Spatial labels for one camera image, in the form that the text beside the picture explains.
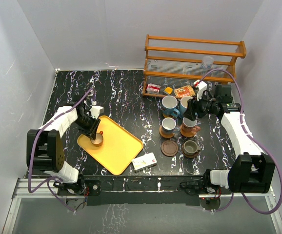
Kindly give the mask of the grey green cup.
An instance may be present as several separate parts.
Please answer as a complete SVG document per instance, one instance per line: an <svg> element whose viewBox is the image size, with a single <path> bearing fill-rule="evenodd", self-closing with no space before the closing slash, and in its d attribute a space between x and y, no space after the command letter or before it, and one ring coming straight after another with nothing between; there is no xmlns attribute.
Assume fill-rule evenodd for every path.
<svg viewBox="0 0 282 234"><path fill-rule="evenodd" d="M199 147L198 144L192 140L187 140L182 146L187 154L193 154Z"/></svg>

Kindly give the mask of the blue mug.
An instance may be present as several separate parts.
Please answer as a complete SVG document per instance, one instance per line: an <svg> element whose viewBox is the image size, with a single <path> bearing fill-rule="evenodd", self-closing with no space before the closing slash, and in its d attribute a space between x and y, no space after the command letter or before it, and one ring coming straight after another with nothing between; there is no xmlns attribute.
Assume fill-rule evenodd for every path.
<svg viewBox="0 0 282 234"><path fill-rule="evenodd" d="M180 105L179 105L180 117L183 117L183 114L187 110L188 101L190 101L191 99L192 97L189 97L189 96L185 96L181 98Z"/></svg>

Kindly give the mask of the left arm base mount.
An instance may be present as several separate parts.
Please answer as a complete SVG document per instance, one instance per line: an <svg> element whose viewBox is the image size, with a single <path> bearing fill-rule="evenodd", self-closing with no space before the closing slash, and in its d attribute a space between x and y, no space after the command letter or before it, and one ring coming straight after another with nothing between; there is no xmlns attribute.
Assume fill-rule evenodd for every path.
<svg viewBox="0 0 282 234"><path fill-rule="evenodd" d="M67 192L69 195L83 196L83 202L76 207L70 207L68 205L68 200L62 201L58 197L58 194L54 193L52 190L50 191L56 198L59 199L59 202L65 205L68 211L71 211L74 215L81 206L84 207L87 205L90 195L98 196L101 193L101 182L96 179L85 179L82 172L78 173L76 182L74 183L63 182L63 179L60 178L53 182L53 186L58 189L58 192L63 191Z"/></svg>

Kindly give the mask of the light wooden coaster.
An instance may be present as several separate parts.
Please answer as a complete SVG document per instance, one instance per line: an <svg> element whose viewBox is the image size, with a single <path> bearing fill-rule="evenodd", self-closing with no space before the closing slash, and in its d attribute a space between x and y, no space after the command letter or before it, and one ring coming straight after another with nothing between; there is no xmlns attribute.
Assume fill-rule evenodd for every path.
<svg viewBox="0 0 282 234"><path fill-rule="evenodd" d="M170 133L170 134L164 133L162 126L160 126L160 128L159 128L159 134L164 138L172 138L172 137L175 136L175 133Z"/></svg>
<svg viewBox="0 0 282 234"><path fill-rule="evenodd" d="M180 129L180 133L181 133L184 137L194 137L197 132L196 132L196 131L185 132L183 129Z"/></svg>

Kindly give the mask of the dark wooden coaster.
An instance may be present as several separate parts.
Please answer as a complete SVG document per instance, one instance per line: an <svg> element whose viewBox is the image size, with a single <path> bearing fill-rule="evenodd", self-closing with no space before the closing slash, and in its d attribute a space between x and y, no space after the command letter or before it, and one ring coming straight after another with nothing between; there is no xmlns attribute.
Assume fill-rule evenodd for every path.
<svg viewBox="0 0 282 234"><path fill-rule="evenodd" d="M178 144L172 140L166 140L161 144L161 152L165 156L175 156L178 150Z"/></svg>
<svg viewBox="0 0 282 234"><path fill-rule="evenodd" d="M195 158L200 154L200 147L197 148L197 150L193 153L193 154L187 154L186 151L184 150L184 147L181 147L181 152L183 153L183 155L187 158Z"/></svg>

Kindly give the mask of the brown white cup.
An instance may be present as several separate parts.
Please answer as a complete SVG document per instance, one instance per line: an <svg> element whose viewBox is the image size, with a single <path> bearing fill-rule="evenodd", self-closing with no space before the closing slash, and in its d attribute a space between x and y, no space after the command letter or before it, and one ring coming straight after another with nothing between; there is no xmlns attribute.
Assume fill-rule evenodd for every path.
<svg viewBox="0 0 282 234"><path fill-rule="evenodd" d="M190 120L186 117L182 119L182 131L185 133L199 132L201 128L197 125L197 120Z"/></svg>

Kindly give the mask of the small orange cup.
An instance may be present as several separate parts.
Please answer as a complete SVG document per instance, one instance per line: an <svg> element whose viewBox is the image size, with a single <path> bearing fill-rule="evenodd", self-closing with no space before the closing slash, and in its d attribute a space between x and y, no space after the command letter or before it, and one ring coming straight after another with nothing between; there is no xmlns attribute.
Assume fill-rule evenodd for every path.
<svg viewBox="0 0 282 234"><path fill-rule="evenodd" d="M97 146L97 147L102 146L102 144L103 144L103 131L96 133L95 137L90 139L90 141L94 146Z"/></svg>

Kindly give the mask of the white yellow box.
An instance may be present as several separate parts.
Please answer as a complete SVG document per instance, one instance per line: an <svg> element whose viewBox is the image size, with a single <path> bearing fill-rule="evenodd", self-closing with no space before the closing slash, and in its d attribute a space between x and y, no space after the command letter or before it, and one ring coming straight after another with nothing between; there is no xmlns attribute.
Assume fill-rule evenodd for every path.
<svg viewBox="0 0 282 234"><path fill-rule="evenodd" d="M132 160L132 165L134 167L135 172L141 171L148 167L155 166L156 164L157 160L155 158L154 153L147 153Z"/></svg>

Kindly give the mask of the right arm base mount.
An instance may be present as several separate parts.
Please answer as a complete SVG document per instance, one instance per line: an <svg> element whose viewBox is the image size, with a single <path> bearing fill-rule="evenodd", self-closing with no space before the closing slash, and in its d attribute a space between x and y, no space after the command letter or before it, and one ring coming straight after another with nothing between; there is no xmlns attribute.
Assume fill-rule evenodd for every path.
<svg viewBox="0 0 282 234"><path fill-rule="evenodd" d="M234 195L231 196L224 207L220 208L222 190L219 185L211 184L210 172L211 170L207 169L201 178L181 182L180 189L184 190L188 195L212 195L212 197L203 197L202 205L204 211L215 213L225 210L231 204Z"/></svg>

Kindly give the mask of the yellow tray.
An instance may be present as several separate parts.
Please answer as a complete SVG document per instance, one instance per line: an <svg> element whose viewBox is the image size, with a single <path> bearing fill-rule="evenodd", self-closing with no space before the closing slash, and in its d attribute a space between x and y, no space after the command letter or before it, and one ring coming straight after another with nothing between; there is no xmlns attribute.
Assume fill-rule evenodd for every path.
<svg viewBox="0 0 282 234"><path fill-rule="evenodd" d="M77 144L113 175L121 175L143 149L143 143L107 116L100 116L98 132L103 144L95 146L91 139L80 135Z"/></svg>

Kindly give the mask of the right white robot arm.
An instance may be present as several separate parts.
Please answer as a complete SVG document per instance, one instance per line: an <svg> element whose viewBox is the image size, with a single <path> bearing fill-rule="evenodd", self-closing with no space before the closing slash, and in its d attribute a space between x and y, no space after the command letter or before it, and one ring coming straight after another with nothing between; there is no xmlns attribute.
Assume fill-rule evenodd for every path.
<svg viewBox="0 0 282 234"><path fill-rule="evenodd" d="M219 187L234 193L259 193L269 191L275 163L261 147L251 140L251 133L241 112L241 104L233 102L230 85L216 85L215 94L207 90L203 81L195 81L196 96L187 103L184 117L194 121L207 114L215 115L228 133L236 160L229 170L207 170L202 187L214 193Z"/></svg>

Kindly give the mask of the grey cup white inside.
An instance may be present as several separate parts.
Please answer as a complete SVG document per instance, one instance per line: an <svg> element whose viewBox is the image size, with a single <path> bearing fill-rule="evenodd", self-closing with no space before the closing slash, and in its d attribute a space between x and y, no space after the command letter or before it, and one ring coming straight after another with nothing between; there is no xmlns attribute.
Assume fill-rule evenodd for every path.
<svg viewBox="0 0 282 234"><path fill-rule="evenodd" d="M164 117L178 118L180 116L178 100L173 96L165 96L161 100L161 109Z"/></svg>

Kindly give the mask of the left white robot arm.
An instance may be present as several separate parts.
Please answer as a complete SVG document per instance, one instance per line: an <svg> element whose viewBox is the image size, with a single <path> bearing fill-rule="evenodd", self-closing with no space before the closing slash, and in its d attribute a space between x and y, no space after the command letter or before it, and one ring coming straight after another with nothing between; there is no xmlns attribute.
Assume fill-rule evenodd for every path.
<svg viewBox="0 0 282 234"><path fill-rule="evenodd" d="M32 180L33 170L40 170L54 181L54 186L79 195L84 192L86 183L82 173L65 160L61 138L73 124L90 140L97 139L100 124L99 115L104 108L92 102L90 110L86 110L85 101L76 101L59 107L53 117L38 129L27 133L26 163L28 180Z"/></svg>

